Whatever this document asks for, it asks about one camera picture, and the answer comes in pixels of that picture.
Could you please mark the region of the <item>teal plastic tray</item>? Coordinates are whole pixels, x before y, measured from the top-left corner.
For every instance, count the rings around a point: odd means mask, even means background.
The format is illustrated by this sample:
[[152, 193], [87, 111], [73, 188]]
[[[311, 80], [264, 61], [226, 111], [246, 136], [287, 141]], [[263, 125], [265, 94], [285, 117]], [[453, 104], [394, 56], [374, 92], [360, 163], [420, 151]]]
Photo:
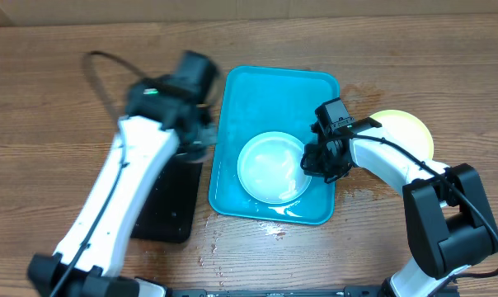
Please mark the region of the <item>teal plastic tray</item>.
[[336, 187], [311, 177], [296, 200], [270, 205], [250, 196], [237, 174], [244, 145], [265, 132], [291, 134], [304, 146], [317, 140], [311, 125], [315, 110], [339, 97], [340, 86], [328, 73], [239, 66], [227, 76], [218, 120], [217, 143], [209, 184], [209, 203], [222, 215], [319, 225], [333, 213]]

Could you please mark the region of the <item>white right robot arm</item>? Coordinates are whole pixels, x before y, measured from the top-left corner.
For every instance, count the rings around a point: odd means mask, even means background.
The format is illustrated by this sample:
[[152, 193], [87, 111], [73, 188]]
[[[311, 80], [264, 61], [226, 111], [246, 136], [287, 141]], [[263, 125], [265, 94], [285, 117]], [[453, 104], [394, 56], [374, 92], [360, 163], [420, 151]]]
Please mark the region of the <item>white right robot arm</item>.
[[403, 199], [409, 262], [377, 289], [379, 296], [456, 295], [449, 283], [498, 276], [498, 228], [482, 180], [468, 164], [419, 159], [372, 118], [318, 120], [300, 161], [326, 183], [361, 167]]

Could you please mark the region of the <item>yellow plate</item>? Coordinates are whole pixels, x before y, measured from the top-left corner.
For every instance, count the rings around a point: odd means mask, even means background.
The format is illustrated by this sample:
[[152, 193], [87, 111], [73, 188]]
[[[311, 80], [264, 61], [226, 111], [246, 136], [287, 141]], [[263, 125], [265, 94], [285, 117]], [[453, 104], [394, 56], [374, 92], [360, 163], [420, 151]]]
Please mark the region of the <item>yellow plate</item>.
[[371, 118], [381, 123], [402, 147], [420, 160], [432, 159], [434, 140], [426, 125], [414, 115], [399, 110], [378, 111]]

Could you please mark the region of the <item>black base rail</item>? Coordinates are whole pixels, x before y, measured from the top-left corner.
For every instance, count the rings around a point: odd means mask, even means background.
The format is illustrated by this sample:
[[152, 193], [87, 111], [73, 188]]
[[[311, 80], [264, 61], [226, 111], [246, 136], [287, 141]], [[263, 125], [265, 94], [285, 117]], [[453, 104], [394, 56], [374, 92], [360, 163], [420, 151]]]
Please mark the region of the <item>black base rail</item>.
[[353, 285], [344, 289], [310, 289], [310, 290], [219, 290], [204, 289], [174, 290], [169, 289], [167, 297], [382, 297], [389, 293], [380, 285]]

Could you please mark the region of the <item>light blue plate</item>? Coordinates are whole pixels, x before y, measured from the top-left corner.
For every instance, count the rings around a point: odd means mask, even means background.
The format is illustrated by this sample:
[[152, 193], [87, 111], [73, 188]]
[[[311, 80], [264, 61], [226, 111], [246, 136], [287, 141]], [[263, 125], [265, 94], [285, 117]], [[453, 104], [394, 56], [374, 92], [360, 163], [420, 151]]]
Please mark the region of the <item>light blue plate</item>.
[[237, 160], [237, 174], [244, 190], [270, 205], [298, 199], [311, 177], [300, 167], [303, 143], [291, 134], [272, 131], [250, 139]]

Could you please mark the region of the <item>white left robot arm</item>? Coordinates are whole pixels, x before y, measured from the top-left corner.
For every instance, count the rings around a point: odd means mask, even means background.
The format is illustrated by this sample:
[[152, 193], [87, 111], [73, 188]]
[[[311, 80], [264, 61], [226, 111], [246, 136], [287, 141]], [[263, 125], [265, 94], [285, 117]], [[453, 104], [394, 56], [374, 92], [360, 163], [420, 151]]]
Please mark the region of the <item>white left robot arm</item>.
[[165, 296], [164, 285], [121, 276], [137, 218], [167, 163], [197, 163], [214, 141], [214, 78], [145, 78], [127, 95], [103, 167], [81, 212], [27, 275], [41, 296]]

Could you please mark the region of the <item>black rectangular water tray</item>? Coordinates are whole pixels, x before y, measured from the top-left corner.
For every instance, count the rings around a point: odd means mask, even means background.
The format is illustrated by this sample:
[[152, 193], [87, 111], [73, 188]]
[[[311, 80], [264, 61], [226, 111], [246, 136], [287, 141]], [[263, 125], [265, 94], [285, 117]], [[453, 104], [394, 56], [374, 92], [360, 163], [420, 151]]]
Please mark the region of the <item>black rectangular water tray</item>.
[[171, 159], [154, 182], [132, 238], [183, 243], [191, 233], [202, 165]]

